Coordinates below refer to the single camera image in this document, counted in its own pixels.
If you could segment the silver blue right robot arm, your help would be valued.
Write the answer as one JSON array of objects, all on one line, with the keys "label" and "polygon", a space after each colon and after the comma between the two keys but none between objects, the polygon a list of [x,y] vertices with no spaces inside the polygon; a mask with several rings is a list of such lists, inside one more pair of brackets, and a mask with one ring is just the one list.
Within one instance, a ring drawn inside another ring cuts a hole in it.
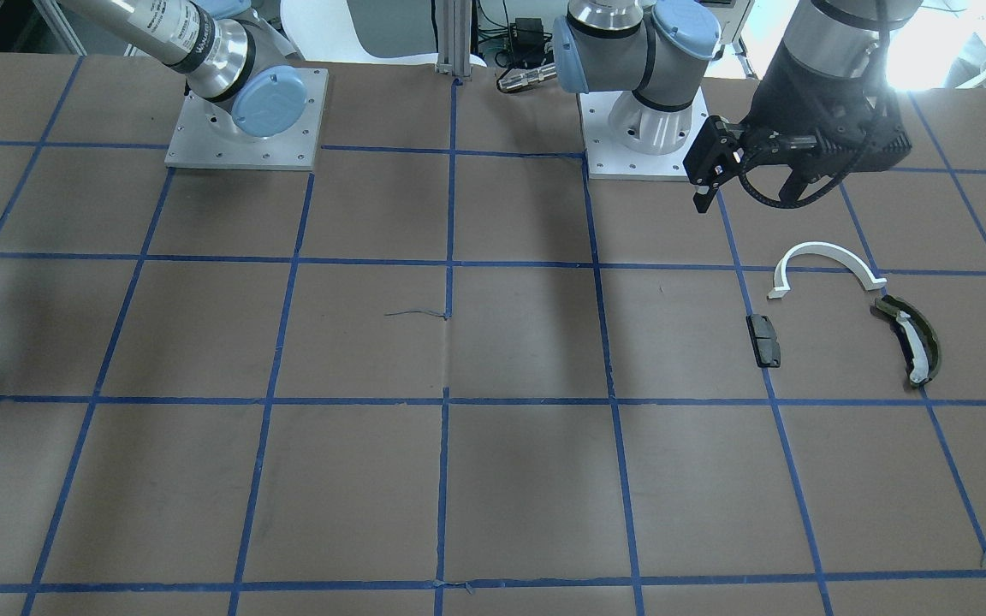
[{"label": "silver blue right robot arm", "polygon": [[188,89],[267,138],[304,113],[294,46],[250,1],[68,1],[67,7],[184,75]]}]

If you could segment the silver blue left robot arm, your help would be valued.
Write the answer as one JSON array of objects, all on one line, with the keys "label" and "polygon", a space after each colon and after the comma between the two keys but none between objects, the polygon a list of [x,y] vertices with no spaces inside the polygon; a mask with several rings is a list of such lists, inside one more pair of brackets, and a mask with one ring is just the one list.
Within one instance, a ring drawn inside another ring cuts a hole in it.
[{"label": "silver blue left robot arm", "polygon": [[618,92],[622,144],[684,159],[700,213],[729,180],[759,203],[793,210],[852,173],[881,172],[912,151],[887,81],[893,35],[917,1],[801,1],[744,120],[718,115],[687,137],[692,103],[721,28],[697,1],[571,1],[553,28],[563,89]]}]

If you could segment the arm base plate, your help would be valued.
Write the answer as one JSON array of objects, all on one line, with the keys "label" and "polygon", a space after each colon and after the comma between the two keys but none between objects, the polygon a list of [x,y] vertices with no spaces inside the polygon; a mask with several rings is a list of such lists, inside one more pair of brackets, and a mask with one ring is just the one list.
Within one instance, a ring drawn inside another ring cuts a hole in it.
[{"label": "arm base plate", "polygon": [[330,73],[279,67],[247,83],[232,109],[191,92],[164,163],[193,170],[313,171]]},{"label": "arm base plate", "polygon": [[647,108],[630,92],[583,93],[578,102],[590,178],[688,182],[685,157],[707,118],[701,90],[676,112]]}]

